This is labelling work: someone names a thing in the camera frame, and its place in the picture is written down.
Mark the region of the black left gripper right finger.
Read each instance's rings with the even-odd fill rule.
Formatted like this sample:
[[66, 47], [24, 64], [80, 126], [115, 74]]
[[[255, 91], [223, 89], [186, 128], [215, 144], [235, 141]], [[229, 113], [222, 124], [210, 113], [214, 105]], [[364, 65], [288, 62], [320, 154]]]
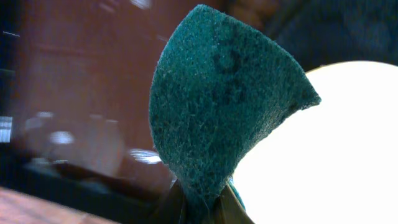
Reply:
[[232, 188], [227, 184], [214, 206], [214, 224], [254, 224], [243, 210]]

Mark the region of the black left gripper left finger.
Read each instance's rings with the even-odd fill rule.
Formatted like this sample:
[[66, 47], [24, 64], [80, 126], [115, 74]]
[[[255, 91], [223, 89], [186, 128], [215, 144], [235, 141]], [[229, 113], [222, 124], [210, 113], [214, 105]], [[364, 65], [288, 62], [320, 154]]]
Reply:
[[150, 224], [186, 224], [186, 198], [179, 180], [170, 188], [155, 210], [149, 215]]

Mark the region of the yellow plate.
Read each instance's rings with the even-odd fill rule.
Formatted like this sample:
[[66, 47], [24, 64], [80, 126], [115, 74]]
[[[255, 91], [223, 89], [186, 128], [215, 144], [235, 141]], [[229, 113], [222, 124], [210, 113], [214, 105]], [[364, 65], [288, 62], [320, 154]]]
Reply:
[[287, 118], [234, 176], [260, 224], [397, 224], [397, 67], [337, 63], [307, 75], [322, 102]]

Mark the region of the green yellow sponge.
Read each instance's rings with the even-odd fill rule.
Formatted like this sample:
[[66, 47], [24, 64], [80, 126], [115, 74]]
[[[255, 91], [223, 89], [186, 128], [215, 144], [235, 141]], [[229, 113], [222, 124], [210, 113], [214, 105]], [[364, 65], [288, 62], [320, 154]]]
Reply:
[[297, 61], [273, 40], [210, 6], [194, 7], [157, 63], [149, 121], [162, 162], [201, 223], [240, 160], [289, 116], [320, 103]]

